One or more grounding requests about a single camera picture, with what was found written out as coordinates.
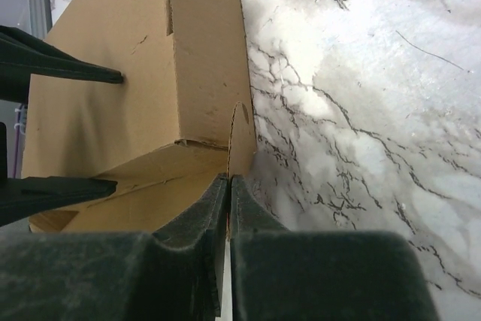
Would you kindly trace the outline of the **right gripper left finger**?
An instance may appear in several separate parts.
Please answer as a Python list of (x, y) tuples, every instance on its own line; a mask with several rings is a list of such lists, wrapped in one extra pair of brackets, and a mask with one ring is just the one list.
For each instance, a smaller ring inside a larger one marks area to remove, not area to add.
[(224, 259), (229, 180), (218, 174), (200, 199), (153, 235), (170, 259)]

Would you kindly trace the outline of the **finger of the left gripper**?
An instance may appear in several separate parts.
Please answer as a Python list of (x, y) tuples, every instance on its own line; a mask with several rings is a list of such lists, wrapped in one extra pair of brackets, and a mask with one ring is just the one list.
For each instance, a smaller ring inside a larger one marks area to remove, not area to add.
[(1, 100), (26, 103), (33, 74), (118, 84), (120, 71), (83, 62), (21, 29), (1, 27)]
[(33, 214), (108, 197), (115, 180), (78, 177), (8, 178), (1, 182), (1, 225)]

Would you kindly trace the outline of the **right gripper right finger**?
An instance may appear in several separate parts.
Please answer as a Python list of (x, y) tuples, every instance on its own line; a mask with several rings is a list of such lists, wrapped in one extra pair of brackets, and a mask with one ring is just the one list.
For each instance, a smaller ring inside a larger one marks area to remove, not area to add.
[(289, 231), (256, 201), (246, 180), (240, 175), (231, 179), (229, 225), (232, 246), (265, 246), (291, 238)]

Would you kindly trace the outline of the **brown cardboard box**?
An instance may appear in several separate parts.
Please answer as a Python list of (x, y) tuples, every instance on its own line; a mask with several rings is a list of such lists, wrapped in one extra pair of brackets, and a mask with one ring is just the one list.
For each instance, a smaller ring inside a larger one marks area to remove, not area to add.
[(34, 232), (152, 232), (256, 149), (241, 0), (72, 0), (47, 42), (121, 84), (34, 76), (23, 175), (115, 180)]

